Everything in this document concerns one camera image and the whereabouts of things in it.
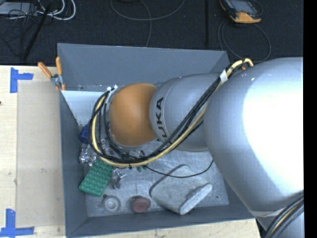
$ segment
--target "green lego brick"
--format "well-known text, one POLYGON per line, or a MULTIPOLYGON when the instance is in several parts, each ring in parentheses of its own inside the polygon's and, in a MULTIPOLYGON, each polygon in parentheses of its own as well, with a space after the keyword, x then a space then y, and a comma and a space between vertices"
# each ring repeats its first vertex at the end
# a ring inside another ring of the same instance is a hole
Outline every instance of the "green lego brick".
POLYGON ((111 179, 113 167, 104 161, 96 160, 79 189, 85 193, 100 197, 111 179))

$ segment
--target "dark floor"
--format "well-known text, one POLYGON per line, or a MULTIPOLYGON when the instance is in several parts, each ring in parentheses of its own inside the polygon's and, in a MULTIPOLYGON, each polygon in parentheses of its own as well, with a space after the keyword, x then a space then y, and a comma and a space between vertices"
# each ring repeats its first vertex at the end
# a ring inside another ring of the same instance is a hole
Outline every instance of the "dark floor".
MULTIPOLYGON (((34 3, 36 0, 8 1, 34 3)), ((49 1, 41 0, 41 3, 46 6, 49 1)), ((8 19, 6 14, 0 16, 0 64, 36 65, 43 61, 46 65, 54 65, 57 43, 224 49, 230 61, 239 57, 261 62, 303 56, 304 0, 255 1, 253 4, 258 11, 263 9, 261 22, 236 27, 228 20, 219 0, 74 0, 73 19, 61 21, 47 17, 33 46, 30 43, 42 14, 29 13, 20 19, 8 19), (222 22, 227 23, 219 31, 222 22)), ((69 17, 73 12, 70 0, 65 2, 66 9, 60 17, 69 17)), ((60 9, 61 5, 61 0, 55 0, 52 10, 60 9)))

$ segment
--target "round object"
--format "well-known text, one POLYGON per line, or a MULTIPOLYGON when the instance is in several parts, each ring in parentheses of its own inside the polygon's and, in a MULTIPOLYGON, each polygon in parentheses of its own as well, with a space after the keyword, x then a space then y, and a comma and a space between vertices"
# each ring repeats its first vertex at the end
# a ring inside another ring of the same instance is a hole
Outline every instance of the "round object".
POLYGON ((113 139, 123 146, 139 146, 156 139, 150 122, 150 103, 157 88, 148 83, 122 87, 109 108, 113 139))
POLYGON ((135 213, 145 212, 151 205, 151 201, 142 196, 136 196, 132 198, 131 207, 135 213))
POLYGON ((116 196, 106 196, 102 201, 102 208, 106 213, 114 214, 119 211, 121 203, 116 196))

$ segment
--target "cable tie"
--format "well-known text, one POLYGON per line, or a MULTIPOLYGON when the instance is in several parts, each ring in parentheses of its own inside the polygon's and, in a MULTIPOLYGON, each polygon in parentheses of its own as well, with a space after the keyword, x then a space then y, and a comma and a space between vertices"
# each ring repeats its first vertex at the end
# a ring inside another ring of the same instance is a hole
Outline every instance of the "cable tie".
POLYGON ((221 80, 222 84, 228 80, 227 72, 225 69, 223 70, 223 72, 220 75, 220 80, 221 80))

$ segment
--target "small metal part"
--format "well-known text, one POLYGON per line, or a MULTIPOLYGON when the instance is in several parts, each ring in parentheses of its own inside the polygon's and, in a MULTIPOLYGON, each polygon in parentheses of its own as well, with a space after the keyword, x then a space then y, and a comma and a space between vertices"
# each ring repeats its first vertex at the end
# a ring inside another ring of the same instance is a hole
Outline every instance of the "small metal part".
POLYGON ((126 177, 126 174, 123 174, 120 169, 114 169, 111 174, 110 184, 113 189, 120 189, 121 184, 120 181, 126 177))
POLYGON ((144 213, 151 206, 151 201, 143 196, 134 196, 131 199, 131 208, 135 213, 144 213))
POLYGON ((121 202, 116 196, 108 196, 105 194, 101 205, 106 213, 115 214, 119 211, 121 202))

